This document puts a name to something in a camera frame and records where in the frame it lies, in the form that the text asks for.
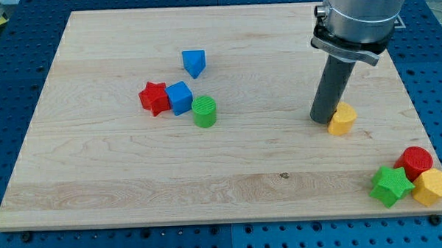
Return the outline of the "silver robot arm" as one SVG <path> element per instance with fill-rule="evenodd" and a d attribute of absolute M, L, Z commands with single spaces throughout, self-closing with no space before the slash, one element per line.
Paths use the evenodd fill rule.
<path fill-rule="evenodd" d="M 344 63 L 376 65 L 404 1 L 323 0 L 315 6 L 317 22 L 310 44 Z"/>

